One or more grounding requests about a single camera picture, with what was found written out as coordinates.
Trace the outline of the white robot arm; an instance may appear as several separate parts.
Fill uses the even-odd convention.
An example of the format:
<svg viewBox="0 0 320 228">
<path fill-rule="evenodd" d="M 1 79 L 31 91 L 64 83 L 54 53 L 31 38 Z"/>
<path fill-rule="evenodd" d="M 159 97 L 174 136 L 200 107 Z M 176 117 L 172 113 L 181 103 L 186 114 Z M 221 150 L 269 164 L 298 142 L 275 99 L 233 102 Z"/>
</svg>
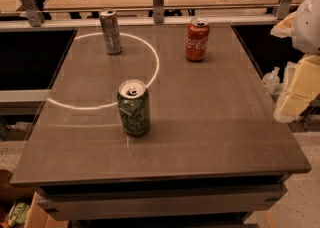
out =
<svg viewBox="0 0 320 228">
<path fill-rule="evenodd" d="M 293 48 L 303 53 L 297 64 L 285 69 L 274 111 L 276 121 L 290 123 L 320 94 L 320 0 L 304 0 L 271 34 L 290 37 Z"/>
</svg>

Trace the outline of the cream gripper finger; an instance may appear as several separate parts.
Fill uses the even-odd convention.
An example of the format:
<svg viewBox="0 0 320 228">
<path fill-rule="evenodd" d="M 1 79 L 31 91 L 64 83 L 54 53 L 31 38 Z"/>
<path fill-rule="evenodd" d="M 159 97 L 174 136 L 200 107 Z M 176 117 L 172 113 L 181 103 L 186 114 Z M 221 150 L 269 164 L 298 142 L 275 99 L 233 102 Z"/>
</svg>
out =
<svg viewBox="0 0 320 228">
<path fill-rule="evenodd" d="M 271 29 L 271 35 L 279 38 L 292 36 L 293 21 L 296 13 L 290 13 Z"/>
<path fill-rule="evenodd" d="M 285 69 L 283 89 L 276 102 L 274 119 L 290 123 L 309 107 L 320 94 L 320 56 L 305 54 L 297 64 Z"/>
</svg>

